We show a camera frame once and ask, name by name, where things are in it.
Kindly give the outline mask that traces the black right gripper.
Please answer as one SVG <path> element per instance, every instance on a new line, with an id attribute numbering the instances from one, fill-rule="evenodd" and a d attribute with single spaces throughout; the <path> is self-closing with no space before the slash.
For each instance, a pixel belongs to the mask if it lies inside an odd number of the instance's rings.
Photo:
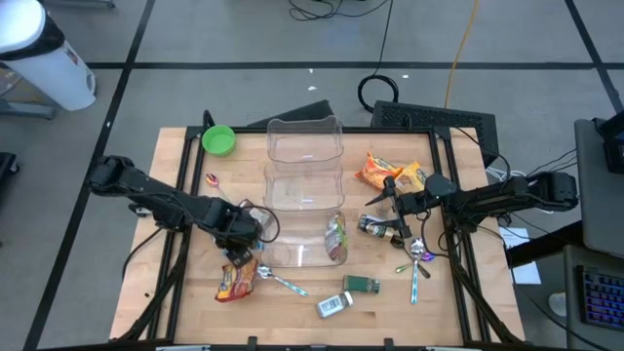
<path id="1" fill-rule="evenodd" d="M 376 217 L 365 216 L 363 219 L 363 227 L 367 230 L 370 226 L 382 226 L 386 228 L 396 229 L 402 239 L 411 237 L 410 227 L 407 225 L 405 217 L 407 215 L 418 215 L 425 213 L 430 209 L 436 208 L 442 204 L 440 197 L 431 195 L 427 190 L 417 193 L 396 194 L 396 184 L 394 178 L 389 175 L 383 180 L 383 188 L 381 193 L 367 202 L 367 206 L 379 203 L 385 199 L 392 199 L 393 210 L 397 219 L 379 219 Z"/>

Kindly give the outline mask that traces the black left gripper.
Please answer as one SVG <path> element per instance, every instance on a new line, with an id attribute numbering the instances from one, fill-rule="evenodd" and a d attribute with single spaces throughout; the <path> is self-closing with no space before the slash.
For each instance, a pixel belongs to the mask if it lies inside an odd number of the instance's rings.
<path id="1" fill-rule="evenodd" d="M 262 234 L 262 226 L 251 215 L 247 208 L 234 206 L 222 198 L 211 198 L 211 214 L 216 220 L 211 234 L 220 249 L 227 250 L 227 258 L 234 266 L 248 264 L 254 254 L 251 250 L 256 247 Z M 243 249 L 240 258 L 239 249 Z"/>

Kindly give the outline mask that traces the dark-label spice jar gold cap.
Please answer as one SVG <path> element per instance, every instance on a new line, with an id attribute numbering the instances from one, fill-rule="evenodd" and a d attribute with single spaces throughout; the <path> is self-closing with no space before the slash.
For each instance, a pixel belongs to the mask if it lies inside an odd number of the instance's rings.
<path id="1" fill-rule="evenodd" d="M 370 214 L 361 214 L 358 221 L 358 230 L 379 239 L 391 239 L 393 230 L 382 224 L 383 219 Z"/>

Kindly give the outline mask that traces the brown spice jar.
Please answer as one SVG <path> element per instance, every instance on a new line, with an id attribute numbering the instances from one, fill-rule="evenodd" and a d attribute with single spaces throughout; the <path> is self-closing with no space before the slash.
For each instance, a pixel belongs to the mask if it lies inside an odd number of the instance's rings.
<path id="1" fill-rule="evenodd" d="M 239 203 L 239 206 L 255 219 L 263 229 L 268 228 L 274 221 L 273 216 L 266 209 L 255 205 L 249 199 L 245 199 Z"/>

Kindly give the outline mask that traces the green red snack packet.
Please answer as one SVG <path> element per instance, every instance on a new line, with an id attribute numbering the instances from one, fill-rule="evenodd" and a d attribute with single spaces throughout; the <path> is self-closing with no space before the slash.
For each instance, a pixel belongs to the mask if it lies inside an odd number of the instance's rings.
<path id="1" fill-rule="evenodd" d="M 345 217 L 341 212 L 336 212 L 328 220 L 325 246 L 329 258 L 336 264 L 341 264 L 347 257 L 345 226 Z"/>

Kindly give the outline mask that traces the rainbow spoon thin teal handle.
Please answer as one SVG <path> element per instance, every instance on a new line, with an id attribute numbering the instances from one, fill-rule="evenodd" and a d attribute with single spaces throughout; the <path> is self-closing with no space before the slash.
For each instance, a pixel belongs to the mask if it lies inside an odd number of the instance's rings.
<path id="1" fill-rule="evenodd" d="M 230 199 L 227 197 L 225 192 L 220 188 L 220 182 L 216 175 L 212 173 L 206 173 L 205 181 L 210 188 L 213 188 L 218 192 L 220 198 L 222 198 L 225 201 L 230 201 Z"/>

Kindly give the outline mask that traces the green plastic bowl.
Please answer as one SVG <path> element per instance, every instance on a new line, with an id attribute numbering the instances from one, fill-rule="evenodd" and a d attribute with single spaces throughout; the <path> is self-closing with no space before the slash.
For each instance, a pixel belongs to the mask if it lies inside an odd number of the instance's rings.
<path id="1" fill-rule="evenodd" d="M 228 126 L 215 125 L 209 127 L 202 135 L 202 146 L 214 156 L 227 156 L 236 145 L 236 134 Z"/>

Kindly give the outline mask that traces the orange ramen packet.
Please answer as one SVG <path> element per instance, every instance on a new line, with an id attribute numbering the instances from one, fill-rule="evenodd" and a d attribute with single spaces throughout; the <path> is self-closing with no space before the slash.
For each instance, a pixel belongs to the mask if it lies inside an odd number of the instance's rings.
<path id="1" fill-rule="evenodd" d="M 368 152 L 365 165 L 354 174 L 354 177 L 373 188 L 381 190 L 384 187 L 385 178 L 388 176 L 396 178 L 402 170 L 402 167 L 396 167 L 385 159 Z"/>

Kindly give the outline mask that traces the dark brown spoon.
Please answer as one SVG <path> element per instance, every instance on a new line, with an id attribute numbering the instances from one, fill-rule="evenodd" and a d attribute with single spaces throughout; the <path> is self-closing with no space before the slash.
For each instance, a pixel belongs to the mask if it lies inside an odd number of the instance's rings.
<path id="1" fill-rule="evenodd" d="M 405 251 L 408 256 L 410 258 L 412 258 L 412 255 L 409 253 L 408 249 L 406 248 L 405 242 L 398 236 L 393 236 L 390 240 L 391 245 L 395 248 L 395 249 L 400 249 Z M 418 270 L 420 271 L 420 273 L 424 276 L 425 279 L 429 279 L 431 277 L 431 274 L 420 264 L 417 265 Z"/>

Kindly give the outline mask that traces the black mesh computer case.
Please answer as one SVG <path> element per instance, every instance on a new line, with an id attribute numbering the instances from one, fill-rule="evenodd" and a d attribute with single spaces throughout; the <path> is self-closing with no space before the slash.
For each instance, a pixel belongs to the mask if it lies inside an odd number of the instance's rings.
<path id="1" fill-rule="evenodd" d="M 473 128 L 479 144 L 488 149 L 482 156 L 485 167 L 498 158 L 498 137 L 493 114 L 384 100 L 378 100 L 373 107 L 368 106 L 365 110 L 372 115 L 372 128 L 406 131 L 433 127 Z"/>

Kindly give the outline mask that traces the white-label spice jar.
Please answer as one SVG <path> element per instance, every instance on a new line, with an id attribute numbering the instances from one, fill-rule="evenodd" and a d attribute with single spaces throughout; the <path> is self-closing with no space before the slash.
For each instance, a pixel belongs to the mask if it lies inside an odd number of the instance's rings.
<path id="1" fill-rule="evenodd" d="M 317 312 L 322 319 L 326 319 L 353 305 L 353 297 L 350 292 L 342 292 L 329 297 L 317 304 Z"/>

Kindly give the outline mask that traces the clear three-compartment plastic bin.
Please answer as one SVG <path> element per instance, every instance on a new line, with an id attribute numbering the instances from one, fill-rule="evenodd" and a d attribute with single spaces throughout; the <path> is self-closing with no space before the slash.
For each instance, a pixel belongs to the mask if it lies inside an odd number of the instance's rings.
<path id="1" fill-rule="evenodd" d="M 263 206 L 273 216 L 261 260 L 271 267 L 337 266 L 327 253 L 329 218 L 341 212 L 342 124 L 333 116 L 267 126 Z"/>

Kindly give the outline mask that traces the black desk base bar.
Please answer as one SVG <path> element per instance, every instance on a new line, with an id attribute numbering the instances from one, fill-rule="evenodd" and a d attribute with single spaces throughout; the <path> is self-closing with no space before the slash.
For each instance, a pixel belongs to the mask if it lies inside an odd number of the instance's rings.
<path id="1" fill-rule="evenodd" d="M 582 220 L 507 249 L 507 263 L 510 268 L 520 267 L 541 258 L 559 254 L 565 246 L 584 246 Z"/>

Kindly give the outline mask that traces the white paper sheet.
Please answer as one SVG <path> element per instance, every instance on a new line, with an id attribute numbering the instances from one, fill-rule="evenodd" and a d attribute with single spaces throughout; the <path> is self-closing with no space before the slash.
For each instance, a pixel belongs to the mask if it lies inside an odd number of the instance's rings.
<path id="1" fill-rule="evenodd" d="M 527 230 L 525 228 L 518 227 L 499 227 L 500 234 L 505 242 L 506 249 L 512 249 L 520 244 L 527 243 L 530 238 L 528 237 Z M 536 263 L 530 262 L 528 264 L 518 266 L 513 269 L 513 277 L 518 285 L 540 285 L 541 278 Z"/>

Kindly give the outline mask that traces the small grey desk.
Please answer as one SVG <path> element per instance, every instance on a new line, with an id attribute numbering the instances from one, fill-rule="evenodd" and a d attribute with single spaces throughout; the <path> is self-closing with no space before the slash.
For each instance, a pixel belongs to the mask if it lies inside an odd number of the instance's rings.
<path id="1" fill-rule="evenodd" d="M 567 346 L 571 349 L 624 351 L 624 331 L 595 327 L 581 321 L 575 272 L 577 265 L 584 265 L 624 278 L 624 258 L 567 246 L 564 261 Z"/>

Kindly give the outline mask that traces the backlit keyboard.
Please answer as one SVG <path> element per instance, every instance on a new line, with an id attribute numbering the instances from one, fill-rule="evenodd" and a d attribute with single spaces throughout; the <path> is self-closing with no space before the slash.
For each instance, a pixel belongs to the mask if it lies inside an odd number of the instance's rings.
<path id="1" fill-rule="evenodd" d="M 624 332 L 624 278 L 584 265 L 575 272 L 581 321 Z"/>

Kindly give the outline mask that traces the small black desktop box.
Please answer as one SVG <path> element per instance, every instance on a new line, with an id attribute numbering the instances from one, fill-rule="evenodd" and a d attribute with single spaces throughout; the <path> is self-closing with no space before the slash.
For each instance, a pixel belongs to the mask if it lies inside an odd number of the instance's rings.
<path id="1" fill-rule="evenodd" d="M 603 138 L 608 170 L 624 175 L 624 110 L 608 120 L 593 119 L 596 132 Z"/>

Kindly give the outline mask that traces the black chair base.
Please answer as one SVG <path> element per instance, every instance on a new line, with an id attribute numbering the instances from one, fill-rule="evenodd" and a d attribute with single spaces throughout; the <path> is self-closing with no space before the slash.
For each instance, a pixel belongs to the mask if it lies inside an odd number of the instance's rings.
<path id="1" fill-rule="evenodd" d="M 0 197 L 8 190 L 14 176 L 20 171 L 17 155 L 10 152 L 0 152 Z"/>

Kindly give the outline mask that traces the grey table foot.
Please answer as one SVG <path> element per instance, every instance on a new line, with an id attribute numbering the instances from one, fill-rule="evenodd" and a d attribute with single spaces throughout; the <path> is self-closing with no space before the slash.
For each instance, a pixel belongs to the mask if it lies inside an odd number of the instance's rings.
<path id="1" fill-rule="evenodd" d="M 0 115 L 15 115 L 52 120 L 55 109 L 50 105 L 37 102 L 18 102 L 0 98 Z"/>

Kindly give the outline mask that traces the white trash can black liner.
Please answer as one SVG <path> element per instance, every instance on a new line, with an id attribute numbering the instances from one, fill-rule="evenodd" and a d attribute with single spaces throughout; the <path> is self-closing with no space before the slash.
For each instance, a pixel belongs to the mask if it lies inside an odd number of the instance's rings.
<path id="1" fill-rule="evenodd" d="M 37 0 L 0 0 L 0 62 L 68 111 L 97 100 L 97 79 Z"/>

